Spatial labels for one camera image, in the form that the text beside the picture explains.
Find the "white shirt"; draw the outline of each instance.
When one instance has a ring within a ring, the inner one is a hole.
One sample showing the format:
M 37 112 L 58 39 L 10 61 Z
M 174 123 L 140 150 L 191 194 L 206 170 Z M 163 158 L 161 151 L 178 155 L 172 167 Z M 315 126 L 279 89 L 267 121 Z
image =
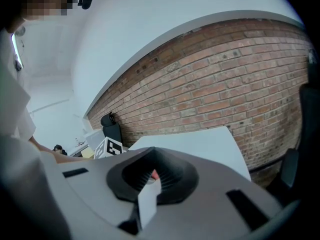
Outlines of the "white shirt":
M 29 140 L 36 126 L 26 108 L 30 96 L 23 89 L 22 74 L 15 69 L 14 55 L 11 34 L 3 29 L 0 31 L 0 135 Z

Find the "white wall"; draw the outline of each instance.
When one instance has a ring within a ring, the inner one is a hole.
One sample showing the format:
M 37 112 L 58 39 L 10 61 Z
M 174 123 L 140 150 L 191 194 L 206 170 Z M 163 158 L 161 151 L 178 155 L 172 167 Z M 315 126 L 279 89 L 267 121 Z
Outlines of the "white wall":
M 301 22 L 286 0 L 103 0 L 71 69 L 81 116 L 144 55 L 192 29 L 240 18 Z
M 31 97 L 27 109 L 40 144 L 50 149 L 59 144 L 68 152 L 76 146 L 76 138 L 84 140 L 84 119 L 78 115 L 70 77 L 32 78 L 27 92 Z

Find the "white cube with black markings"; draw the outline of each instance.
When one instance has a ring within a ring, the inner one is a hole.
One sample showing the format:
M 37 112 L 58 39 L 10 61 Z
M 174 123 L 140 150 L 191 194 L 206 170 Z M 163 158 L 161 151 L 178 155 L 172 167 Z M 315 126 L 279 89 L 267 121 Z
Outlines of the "white cube with black markings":
M 96 147 L 93 159 L 100 159 L 123 153 L 122 143 L 112 138 L 105 137 Z

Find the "chair backrest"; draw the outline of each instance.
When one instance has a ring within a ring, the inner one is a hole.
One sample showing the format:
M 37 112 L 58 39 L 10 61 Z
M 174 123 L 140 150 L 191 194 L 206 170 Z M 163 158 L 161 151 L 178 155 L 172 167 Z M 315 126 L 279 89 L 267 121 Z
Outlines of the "chair backrest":
M 122 143 L 121 129 L 117 122 L 115 122 L 113 125 L 103 126 L 102 130 L 105 137 L 109 137 Z

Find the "person's arm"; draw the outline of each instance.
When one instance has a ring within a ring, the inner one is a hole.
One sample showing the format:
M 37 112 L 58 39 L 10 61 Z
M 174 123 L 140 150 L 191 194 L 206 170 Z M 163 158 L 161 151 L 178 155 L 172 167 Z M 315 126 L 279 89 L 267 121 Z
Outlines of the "person's arm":
M 46 152 L 52 154 L 54 156 L 57 164 L 68 163 L 68 162 L 77 162 L 77 161 L 83 161 L 83 160 L 88 159 L 88 158 L 83 158 L 83 157 L 72 157 L 72 156 L 67 156 L 64 154 L 57 153 L 57 152 L 39 144 L 33 136 L 29 139 L 29 141 L 32 144 L 34 144 L 38 148 L 38 150 L 46 151 Z

